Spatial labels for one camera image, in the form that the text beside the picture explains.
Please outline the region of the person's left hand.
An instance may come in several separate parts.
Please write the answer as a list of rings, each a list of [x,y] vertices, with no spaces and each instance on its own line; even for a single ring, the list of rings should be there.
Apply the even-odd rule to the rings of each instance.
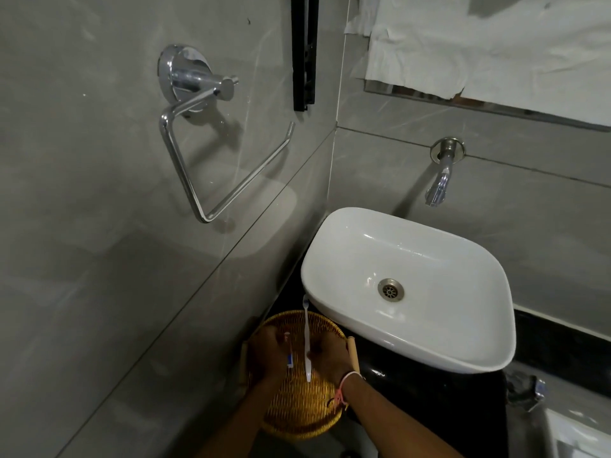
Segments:
[[[260,327],[249,340],[251,368],[257,380],[280,384],[288,370],[290,340],[276,326]]]

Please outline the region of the person's right hand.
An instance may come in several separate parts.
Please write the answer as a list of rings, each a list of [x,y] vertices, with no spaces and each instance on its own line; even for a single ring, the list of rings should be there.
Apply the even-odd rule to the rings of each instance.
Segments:
[[[308,358],[314,371],[335,387],[354,371],[346,339],[330,331],[311,337]]]

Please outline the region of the person's right forearm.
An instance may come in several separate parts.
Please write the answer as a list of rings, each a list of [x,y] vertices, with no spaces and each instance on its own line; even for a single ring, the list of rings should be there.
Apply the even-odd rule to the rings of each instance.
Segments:
[[[347,379],[343,393],[382,458],[463,458],[363,378]]]

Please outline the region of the person's left forearm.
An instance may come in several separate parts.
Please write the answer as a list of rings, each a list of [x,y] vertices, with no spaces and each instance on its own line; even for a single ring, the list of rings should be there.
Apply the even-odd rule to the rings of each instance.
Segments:
[[[284,376],[265,375],[242,399],[233,415],[194,458],[248,458],[264,416]]]

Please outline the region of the pink thread wristband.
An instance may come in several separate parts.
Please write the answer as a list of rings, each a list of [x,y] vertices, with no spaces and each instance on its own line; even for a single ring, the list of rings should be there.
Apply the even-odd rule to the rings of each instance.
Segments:
[[[359,378],[363,378],[361,373],[357,372],[356,370],[349,371],[348,373],[346,373],[341,378],[340,384],[338,385],[338,387],[334,391],[334,395],[326,403],[326,407],[327,408],[333,408],[333,410],[338,410],[339,408],[342,408],[342,409],[346,410],[349,407],[349,403],[348,403],[348,401],[347,401],[347,399],[346,399],[346,397],[344,395],[344,392],[343,392],[343,387],[344,387],[347,379],[349,379],[351,377],[355,377],[355,376],[357,376]]]

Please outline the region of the round woven wicker basket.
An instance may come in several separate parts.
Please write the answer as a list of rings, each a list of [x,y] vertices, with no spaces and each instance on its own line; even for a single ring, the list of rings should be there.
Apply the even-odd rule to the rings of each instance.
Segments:
[[[262,429],[279,439],[288,441],[306,440],[317,437],[336,425],[346,411],[342,408],[327,408],[327,401],[334,395],[334,385],[318,375],[312,375],[307,383],[304,370],[304,310],[295,309],[271,316],[264,325],[276,326],[281,332],[291,333],[293,369],[288,369],[278,393],[267,410]],[[353,368],[360,372],[354,337],[345,337],[339,326],[326,316],[309,310],[310,336],[325,331],[333,332],[346,339]],[[257,379],[251,368],[248,343],[241,347],[240,381],[246,392]]]

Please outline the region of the metal basin drain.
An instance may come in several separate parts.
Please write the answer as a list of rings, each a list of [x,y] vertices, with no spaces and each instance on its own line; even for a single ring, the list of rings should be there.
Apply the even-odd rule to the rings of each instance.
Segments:
[[[378,283],[379,295],[388,302],[400,302],[404,298],[404,289],[398,281],[385,278]]]

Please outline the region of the white ceramic wash basin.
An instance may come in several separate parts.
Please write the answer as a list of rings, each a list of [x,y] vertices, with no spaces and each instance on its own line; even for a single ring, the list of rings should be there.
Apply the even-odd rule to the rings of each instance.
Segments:
[[[401,283],[388,302],[378,283]],[[504,369],[516,351],[508,278],[485,248],[360,207],[332,212],[301,267],[304,291],[335,323],[387,350],[460,374]]]

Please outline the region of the chrome bathroom fitting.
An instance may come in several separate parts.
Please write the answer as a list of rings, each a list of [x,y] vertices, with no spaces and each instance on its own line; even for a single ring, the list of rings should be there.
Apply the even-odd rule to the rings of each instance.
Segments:
[[[546,399],[547,387],[539,377],[523,371],[505,371],[506,403],[531,413]]]

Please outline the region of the chrome wall tap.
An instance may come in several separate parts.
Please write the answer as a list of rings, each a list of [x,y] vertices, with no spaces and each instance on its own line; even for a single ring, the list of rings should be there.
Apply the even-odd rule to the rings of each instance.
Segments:
[[[453,166],[462,161],[465,155],[464,143],[455,137],[441,138],[431,146],[431,160],[439,165],[439,169],[431,187],[425,193],[425,204],[427,206],[437,207],[444,202],[452,177]]]

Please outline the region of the black vertical frame bar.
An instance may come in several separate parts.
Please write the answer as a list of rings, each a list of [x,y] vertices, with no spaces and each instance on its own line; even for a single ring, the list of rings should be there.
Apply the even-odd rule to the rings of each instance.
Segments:
[[[293,107],[305,112],[315,103],[320,0],[291,0]]]

